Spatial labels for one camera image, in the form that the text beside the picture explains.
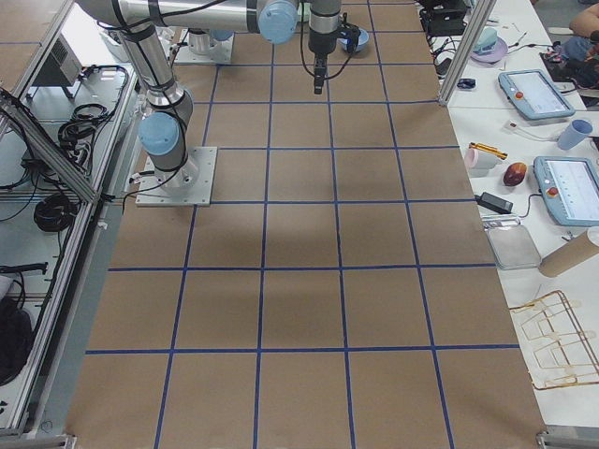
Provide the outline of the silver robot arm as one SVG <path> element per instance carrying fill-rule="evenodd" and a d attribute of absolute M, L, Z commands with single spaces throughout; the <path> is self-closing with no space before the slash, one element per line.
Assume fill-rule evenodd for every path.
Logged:
<path fill-rule="evenodd" d="M 81 1 L 79 6 L 117 34 L 146 91 L 151 113 L 140 123 L 139 140 L 158 187 L 169 193 L 193 185 L 199 169 L 186 148 L 192 95 L 176 81 L 158 28 L 248 32 L 279 45 L 292 37 L 303 10 L 301 1 Z"/>

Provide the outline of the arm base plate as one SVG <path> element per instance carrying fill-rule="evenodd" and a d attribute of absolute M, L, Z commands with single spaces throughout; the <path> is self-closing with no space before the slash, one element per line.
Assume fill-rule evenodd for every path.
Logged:
<path fill-rule="evenodd" d="M 169 174 L 157 171 L 140 181 L 139 207 L 209 206 L 216 167 L 216 147 L 191 147 L 186 164 L 168 182 Z"/>
<path fill-rule="evenodd" d="M 176 46 L 177 65 L 229 65 L 235 34 L 228 30 L 185 29 Z"/>

